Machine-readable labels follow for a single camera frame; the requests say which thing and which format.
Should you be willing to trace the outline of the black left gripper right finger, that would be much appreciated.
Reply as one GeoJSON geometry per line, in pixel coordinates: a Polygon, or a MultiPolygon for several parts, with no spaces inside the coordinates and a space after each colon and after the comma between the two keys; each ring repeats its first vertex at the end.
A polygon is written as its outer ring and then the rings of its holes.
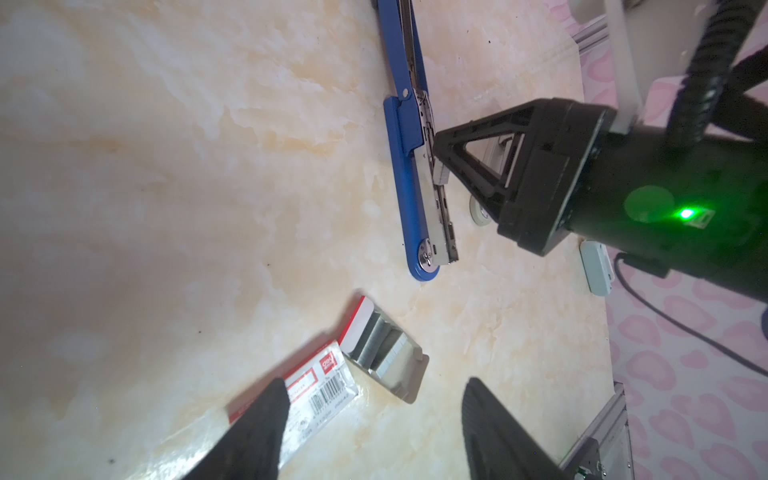
{"type": "Polygon", "coordinates": [[[471,479],[566,477],[476,377],[468,380],[463,393],[461,423],[471,479]]]}

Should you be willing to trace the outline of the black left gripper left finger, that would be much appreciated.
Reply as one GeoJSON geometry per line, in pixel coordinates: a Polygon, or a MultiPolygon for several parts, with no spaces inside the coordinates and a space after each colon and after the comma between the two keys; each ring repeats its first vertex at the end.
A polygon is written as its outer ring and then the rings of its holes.
{"type": "Polygon", "coordinates": [[[277,479],[289,409],[276,378],[184,479],[277,479]]]}

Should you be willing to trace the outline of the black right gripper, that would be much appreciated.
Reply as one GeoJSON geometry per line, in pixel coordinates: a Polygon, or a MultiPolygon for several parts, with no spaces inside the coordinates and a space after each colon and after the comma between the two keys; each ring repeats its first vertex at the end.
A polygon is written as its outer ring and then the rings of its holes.
{"type": "Polygon", "coordinates": [[[564,232],[670,270],[767,297],[767,118],[717,115],[723,137],[691,147],[663,130],[611,133],[610,108],[534,100],[435,135],[434,152],[498,222],[546,254],[564,232]]]}

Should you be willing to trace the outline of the blue black stapler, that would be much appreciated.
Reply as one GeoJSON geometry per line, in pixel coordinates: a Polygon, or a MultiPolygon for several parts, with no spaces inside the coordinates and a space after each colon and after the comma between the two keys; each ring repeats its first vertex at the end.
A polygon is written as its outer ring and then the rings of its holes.
{"type": "Polygon", "coordinates": [[[434,156],[434,118],[417,23],[410,1],[373,3],[396,94],[383,102],[406,260],[418,281],[458,260],[445,186],[434,156]]]}

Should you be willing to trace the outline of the red white staple box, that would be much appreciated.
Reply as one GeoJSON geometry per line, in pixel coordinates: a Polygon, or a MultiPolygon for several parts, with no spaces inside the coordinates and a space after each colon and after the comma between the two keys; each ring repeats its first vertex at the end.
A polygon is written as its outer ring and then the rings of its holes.
{"type": "Polygon", "coordinates": [[[279,378],[288,401],[285,421],[277,429],[281,441],[279,470],[361,397],[353,369],[359,366],[359,357],[377,320],[375,303],[366,295],[357,296],[340,336],[279,378]]]}

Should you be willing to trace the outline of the silver staple tray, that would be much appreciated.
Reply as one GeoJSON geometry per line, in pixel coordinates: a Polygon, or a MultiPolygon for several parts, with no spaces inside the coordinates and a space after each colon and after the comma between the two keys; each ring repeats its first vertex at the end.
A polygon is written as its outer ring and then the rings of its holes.
{"type": "Polygon", "coordinates": [[[424,379],[430,357],[422,347],[370,299],[356,314],[371,307],[348,358],[372,379],[407,404],[413,404],[424,379]]]}

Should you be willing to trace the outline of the aluminium front rail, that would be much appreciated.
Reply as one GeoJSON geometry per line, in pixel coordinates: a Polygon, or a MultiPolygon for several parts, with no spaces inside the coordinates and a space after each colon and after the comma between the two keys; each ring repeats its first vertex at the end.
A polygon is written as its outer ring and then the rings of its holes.
{"type": "Polygon", "coordinates": [[[560,468],[567,479],[635,478],[622,383],[614,383],[614,395],[560,462],[560,468]]]}

